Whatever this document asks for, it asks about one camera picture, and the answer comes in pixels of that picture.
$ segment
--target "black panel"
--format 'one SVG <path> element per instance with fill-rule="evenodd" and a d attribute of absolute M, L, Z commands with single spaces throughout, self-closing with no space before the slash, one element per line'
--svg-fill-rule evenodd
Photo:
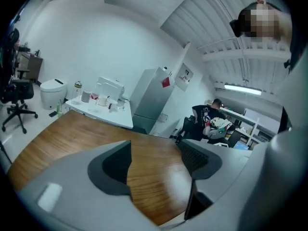
<path fill-rule="evenodd" d="M 128 168 L 131 164 L 131 143 L 121 145 L 97 156 L 88 166 L 88 176 L 92 183 L 109 195 L 129 195 L 126 185 Z"/>
<path fill-rule="evenodd" d="M 201 212 L 203 212 L 206 208 L 208 208 L 211 205 L 212 202 L 209 201 L 208 198 L 206 198 L 203 194 L 197 192 L 196 184 L 195 181 L 193 180 L 191 194 L 185 211 L 184 219 L 189 220 L 190 218 L 199 215 Z"/>
<path fill-rule="evenodd" d="M 178 145 L 182 161 L 193 180 L 203 180 L 211 177 L 222 166 L 221 158 L 188 140 L 183 140 Z"/>

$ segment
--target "fluorescent light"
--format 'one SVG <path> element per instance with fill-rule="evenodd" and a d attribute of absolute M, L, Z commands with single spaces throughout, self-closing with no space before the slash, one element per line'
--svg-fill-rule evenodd
<path fill-rule="evenodd" d="M 225 89 L 246 92 L 246 93 L 259 95 L 259 96 L 262 94 L 262 91 L 258 90 L 258 89 L 253 89 L 253 88 L 248 88 L 248 87 L 240 87 L 240 86 L 234 86 L 234 85 L 225 85 Z"/>

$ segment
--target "white toilet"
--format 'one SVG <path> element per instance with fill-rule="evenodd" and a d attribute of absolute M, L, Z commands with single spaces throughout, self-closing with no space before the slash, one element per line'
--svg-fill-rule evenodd
<path fill-rule="evenodd" d="M 40 97 L 43 108 L 52 110 L 57 107 L 61 100 L 63 103 L 67 92 L 67 82 L 61 79 L 51 79 L 40 85 Z"/>

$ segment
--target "wooden desktop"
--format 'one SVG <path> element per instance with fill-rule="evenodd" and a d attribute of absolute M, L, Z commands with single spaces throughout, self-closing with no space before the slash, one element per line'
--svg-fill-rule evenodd
<path fill-rule="evenodd" d="M 114 127 L 75 111 L 43 130 L 20 153 L 8 176 L 18 191 L 63 156 L 124 140 L 131 141 L 128 186 L 134 205 L 156 225 L 185 211 L 192 180 L 174 141 Z"/>

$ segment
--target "door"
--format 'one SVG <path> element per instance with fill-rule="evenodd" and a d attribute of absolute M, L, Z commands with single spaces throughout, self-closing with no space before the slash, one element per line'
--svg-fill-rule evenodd
<path fill-rule="evenodd" d="M 143 128 L 147 134 L 151 132 L 156 122 L 156 120 L 148 119 L 138 115 L 133 115 L 132 120 L 134 127 Z"/>

